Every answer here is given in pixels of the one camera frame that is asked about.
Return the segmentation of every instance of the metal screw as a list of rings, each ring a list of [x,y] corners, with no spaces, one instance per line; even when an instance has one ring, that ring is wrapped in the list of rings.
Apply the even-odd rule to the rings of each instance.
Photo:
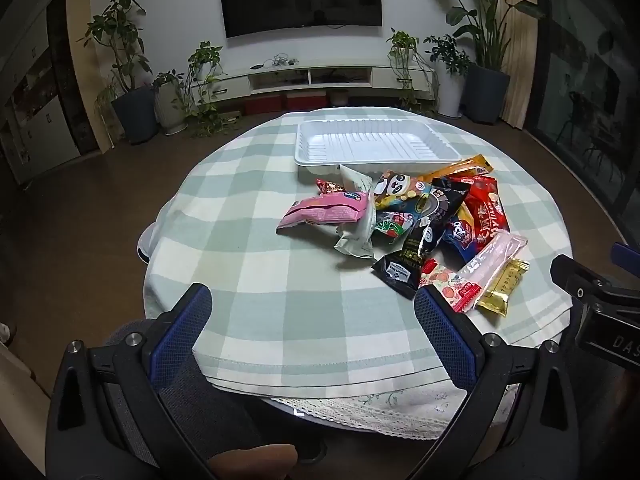
[[[78,340],[72,341],[66,346],[66,351],[69,352],[70,354],[77,354],[81,350],[82,350],[82,341],[78,341]]]
[[[551,339],[545,341],[544,346],[545,346],[545,349],[551,354],[555,354],[560,350],[558,343],[556,343],[555,341],[552,341]]]
[[[129,346],[138,346],[142,343],[142,334],[138,332],[132,332],[124,339],[124,342]]]
[[[484,334],[484,342],[489,346],[498,346],[502,341],[499,335],[489,332],[488,334]]]

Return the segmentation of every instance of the black snack package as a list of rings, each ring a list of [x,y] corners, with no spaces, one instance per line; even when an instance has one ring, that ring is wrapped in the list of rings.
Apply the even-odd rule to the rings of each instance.
[[[431,184],[429,201],[402,249],[383,256],[372,266],[377,277],[410,300],[418,290],[422,264],[438,245],[447,223],[471,189],[471,184],[448,178],[434,178]]]

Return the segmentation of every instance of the round table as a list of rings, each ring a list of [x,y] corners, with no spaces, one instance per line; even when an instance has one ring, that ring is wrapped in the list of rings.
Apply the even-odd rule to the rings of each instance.
[[[450,382],[412,302],[374,276],[370,261],[334,250],[337,235],[325,226],[275,231],[295,200],[318,192],[315,176],[293,159],[302,121],[407,117],[425,123],[463,158],[488,159],[511,231],[529,240],[518,257],[530,269],[509,315],[471,311],[480,332],[538,346],[568,325],[570,297],[549,275],[555,256],[572,254],[564,222],[549,193],[503,152],[455,126],[396,108],[289,113],[193,168],[153,228],[145,313],[171,309],[193,282],[210,288],[214,312],[194,346],[210,382],[268,397],[364,400],[424,386],[437,392]],[[376,247],[376,257],[391,250]]]

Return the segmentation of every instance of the white tv stand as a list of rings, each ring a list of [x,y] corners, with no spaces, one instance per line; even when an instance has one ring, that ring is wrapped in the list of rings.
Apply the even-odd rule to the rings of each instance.
[[[269,92],[286,92],[301,89],[328,88],[380,88],[402,89],[402,78],[391,68],[388,59],[313,60],[296,65],[265,66],[256,70],[249,67],[231,70],[217,75],[219,81],[207,85],[203,100],[223,101],[245,98]],[[409,66],[414,89],[423,99],[431,99],[433,72],[419,66]],[[196,102],[198,88],[205,85],[196,82],[191,86]]]

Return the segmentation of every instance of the candy wrapper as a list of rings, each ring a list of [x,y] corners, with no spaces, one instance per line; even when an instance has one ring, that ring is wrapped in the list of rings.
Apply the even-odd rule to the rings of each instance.
[[[452,180],[471,184],[471,190],[463,206],[449,222],[444,240],[452,244],[468,263],[499,230],[508,231],[509,224],[494,178],[481,175]]]
[[[308,224],[357,222],[369,205],[367,193],[336,192],[305,198],[294,203],[276,229]]]
[[[385,171],[376,184],[376,209],[378,211],[405,211],[404,203],[428,195],[431,186],[409,175]]]
[[[366,194],[367,206],[363,216],[356,223],[346,223],[338,227],[340,239],[334,248],[342,254],[356,258],[373,258],[371,235],[376,225],[373,179],[346,166],[340,166],[340,175],[347,191]]]
[[[346,189],[344,189],[340,184],[329,182],[328,180],[322,180],[321,178],[316,178],[316,185],[318,186],[320,193],[323,195],[336,191],[346,191]]]
[[[424,174],[418,177],[419,180],[424,182],[431,182],[434,178],[443,176],[476,176],[491,173],[494,168],[486,161],[484,156],[476,155],[468,158],[467,160],[461,160],[455,164],[451,164],[446,168],[440,168],[432,173]]]
[[[520,282],[522,275],[528,270],[529,262],[509,260],[502,272],[480,297],[478,306],[506,316],[509,296]]]
[[[376,230],[392,238],[398,238],[414,225],[411,213],[376,212]]]
[[[434,285],[456,312],[462,312],[482,290],[477,283],[462,278],[433,258],[422,266],[419,286],[425,285]]]
[[[507,262],[525,245],[527,245],[525,237],[500,231],[487,247],[458,271],[458,274],[470,282],[477,283],[482,290],[487,290]]]
[[[445,226],[470,187],[465,182],[434,179],[425,213],[409,231],[402,250],[380,258],[373,265],[374,273],[403,296],[413,298],[424,260],[442,238]]]

